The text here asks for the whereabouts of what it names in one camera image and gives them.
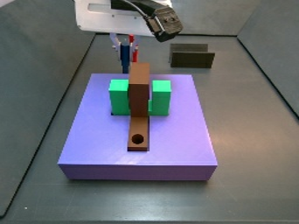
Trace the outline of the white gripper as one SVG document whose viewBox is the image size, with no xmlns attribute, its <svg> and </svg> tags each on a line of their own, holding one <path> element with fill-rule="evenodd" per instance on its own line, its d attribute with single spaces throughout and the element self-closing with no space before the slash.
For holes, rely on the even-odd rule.
<svg viewBox="0 0 299 224">
<path fill-rule="evenodd" d="M 155 0 L 169 5 L 169 0 Z M 133 54 L 137 53 L 140 36 L 153 36 L 141 15 L 131 10 L 113 10 L 109 0 L 75 0 L 75 14 L 77 27 L 83 31 L 109 33 L 112 48 L 120 60 L 119 34 L 135 34 Z"/>
</svg>

